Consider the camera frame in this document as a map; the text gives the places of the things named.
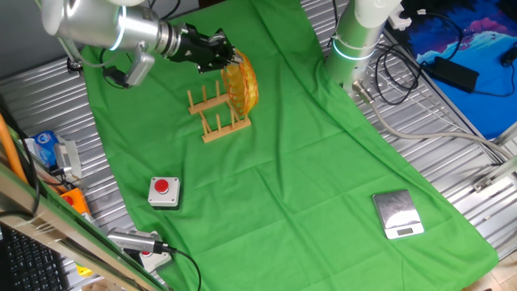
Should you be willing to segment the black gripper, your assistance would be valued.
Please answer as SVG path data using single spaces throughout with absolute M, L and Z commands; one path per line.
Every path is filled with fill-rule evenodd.
M 190 61 L 198 64 L 198 72 L 222 70 L 229 65 L 242 63 L 242 56 L 235 53 L 235 48 L 227 38 L 224 30 L 219 28 L 209 38 L 199 34 L 190 24 L 180 23 L 175 26 L 178 33 L 178 48 L 171 56 L 175 62 Z M 209 57 L 223 57 L 210 61 Z

